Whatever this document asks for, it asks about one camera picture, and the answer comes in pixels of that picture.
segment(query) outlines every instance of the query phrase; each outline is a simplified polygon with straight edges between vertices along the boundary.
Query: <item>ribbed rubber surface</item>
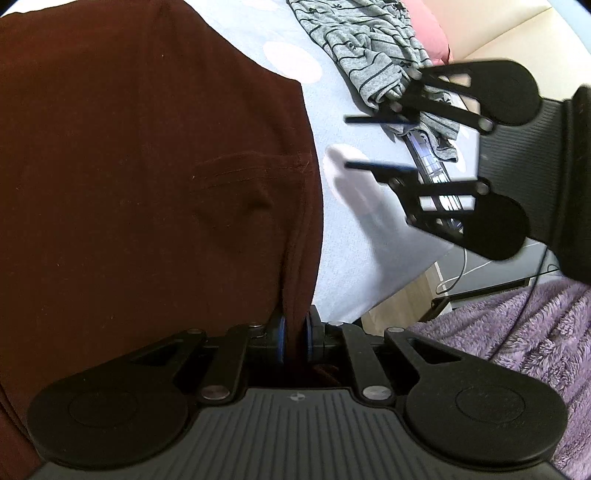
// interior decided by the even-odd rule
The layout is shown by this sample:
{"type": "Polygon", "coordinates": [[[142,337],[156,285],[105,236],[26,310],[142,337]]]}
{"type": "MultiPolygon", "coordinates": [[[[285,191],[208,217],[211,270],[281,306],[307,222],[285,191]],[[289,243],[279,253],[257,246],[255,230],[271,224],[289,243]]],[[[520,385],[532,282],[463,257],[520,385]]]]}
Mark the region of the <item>ribbed rubber surface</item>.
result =
{"type": "Polygon", "coordinates": [[[558,194],[561,165],[562,103],[544,99],[538,116],[520,127],[498,125],[480,136],[478,176],[495,193],[521,204],[531,237],[547,241],[558,194]]]}
{"type": "Polygon", "coordinates": [[[175,446],[110,472],[48,464],[34,480],[553,480],[550,465],[473,472],[426,453],[383,408],[348,390],[251,389],[238,403],[208,408],[175,446]]]}

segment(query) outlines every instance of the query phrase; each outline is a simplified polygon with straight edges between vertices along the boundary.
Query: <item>round black pad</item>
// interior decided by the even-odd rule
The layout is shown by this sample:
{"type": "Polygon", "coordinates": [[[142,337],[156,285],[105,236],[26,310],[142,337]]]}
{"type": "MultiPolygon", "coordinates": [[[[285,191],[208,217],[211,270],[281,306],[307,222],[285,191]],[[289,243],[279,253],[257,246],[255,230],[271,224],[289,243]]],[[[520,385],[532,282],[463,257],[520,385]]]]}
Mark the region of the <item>round black pad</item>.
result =
{"type": "Polygon", "coordinates": [[[33,399],[27,420],[45,460],[110,469],[162,451],[182,431],[187,412],[169,375],[117,362],[47,387],[33,399]]]}
{"type": "Polygon", "coordinates": [[[550,458],[567,410],[542,382],[474,358],[424,371],[405,416],[427,447],[454,462],[516,467],[550,458]]]}

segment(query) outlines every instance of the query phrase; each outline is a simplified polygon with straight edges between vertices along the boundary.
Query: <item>black cable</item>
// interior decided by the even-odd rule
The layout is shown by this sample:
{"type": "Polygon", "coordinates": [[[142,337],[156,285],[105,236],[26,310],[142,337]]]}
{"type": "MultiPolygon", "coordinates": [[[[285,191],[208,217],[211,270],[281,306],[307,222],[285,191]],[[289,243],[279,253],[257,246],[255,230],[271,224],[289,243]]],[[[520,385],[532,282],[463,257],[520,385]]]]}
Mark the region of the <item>black cable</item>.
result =
{"type": "Polygon", "coordinates": [[[457,276],[456,281],[452,284],[451,287],[449,288],[445,288],[442,291],[437,291],[437,288],[435,288],[435,295],[443,295],[444,293],[447,293],[450,290],[453,290],[455,288],[455,286],[457,285],[457,283],[462,279],[462,277],[464,276],[464,272],[466,271],[466,266],[468,265],[468,250],[464,249],[464,264],[462,266],[462,270],[460,271],[460,274],[457,276]]]}
{"type": "Polygon", "coordinates": [[[492,352],[489,360],[493,360],[494,359],[494,357],[499,353],[499,351],[501,350],[501,348],[503,347],[503,345],[505,344],[505,342],[507,341],[507,339],[511,335],[513,335],[513,333],[515,333],[515,331],[519,328],[519,321],[521,320],[521,317],[525,313],[525,309],[527,308],[527,306],[530,303],[530,300],[531,300],[532,295],[534,294],[535,288],[538,286],[538,280],[542,276],[542,268],[544,267],[544,262],[546,261],[546,256],[548,255],[548,252],[549,251],[550,251],[550,247],[548,245],[546,245],[546,248],[544,249],[544,255],[542,255],[542,259],[540,260],[540,265],[538,266],[538,271],[535,274],[534,284],[531,286],[530,294],[527,296],[527,299],[526,299],[525,303],[521,307],[521,310],[519,311],[519,315],[517,316],[517,319],[515,320],[515,323],[513,324],[513,327],[511,327],[509,329],[509,332],[507,332],[507,334],[505,335],[505,337],[503,338],[503,340],[493,350],[493,352],[492,352]]]}

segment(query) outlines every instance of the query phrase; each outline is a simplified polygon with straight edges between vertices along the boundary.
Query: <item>logo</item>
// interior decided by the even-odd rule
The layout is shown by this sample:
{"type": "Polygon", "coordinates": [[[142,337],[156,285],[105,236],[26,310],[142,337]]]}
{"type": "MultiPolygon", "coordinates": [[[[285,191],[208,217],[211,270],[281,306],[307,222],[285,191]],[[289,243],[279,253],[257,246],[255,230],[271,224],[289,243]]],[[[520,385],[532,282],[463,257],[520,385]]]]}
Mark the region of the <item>logo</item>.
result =
{"type": "Polygon", "coordinates": [[[303,393],[293,393],[288,397],[290,400],[293,401],[302,401],[306,399],[306,396],[303,393]]]}

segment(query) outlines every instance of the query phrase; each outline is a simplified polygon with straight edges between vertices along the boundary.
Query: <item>white cable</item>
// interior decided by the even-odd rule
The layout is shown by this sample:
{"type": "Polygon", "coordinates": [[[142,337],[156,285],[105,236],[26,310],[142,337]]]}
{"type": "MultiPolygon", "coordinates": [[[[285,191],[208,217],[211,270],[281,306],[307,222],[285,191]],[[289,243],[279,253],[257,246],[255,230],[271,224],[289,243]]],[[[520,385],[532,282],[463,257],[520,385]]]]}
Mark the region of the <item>white cable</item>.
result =
{"type": "MultiPolygon", "coordinates": [[[[540,242],[532,242],[528,245],[525,245],[523,248],[527,248],[527,247],[531,247],[533,245],[539,245],[539,244],[540,244],[540,242]]],[[[457,282],[459,282],[462,277],[465,277],[469,273],[472,273],[472,272],[478,270],[479,268],[487,266],[488,264],[492,263],[492,260],[489,260],[488,262],[484,262],[482,265],[478,265],[477,267],[474,267],[471,270],[464,272],[464,270],[466,269],[466,263],[467,263],[467,251],[466,251],[466,249],[464,249],[464,267],[462,268],[462,272],[457,277],[449,278],[448,280],[444,280],[444,281],[440,282],[440,284],[437,285],[437,287],[435,287],[435,294],[436,295],[443,295],[444,293],[447,293],[448,291],[450,291],[453,287],[455,287],[457,285],[457,282]],[[443,291],[438,291],[446,283],[449,283],[454,280],[457,280],[457,282],[455,282],[451,287],[449,287],[443,291]]]]}

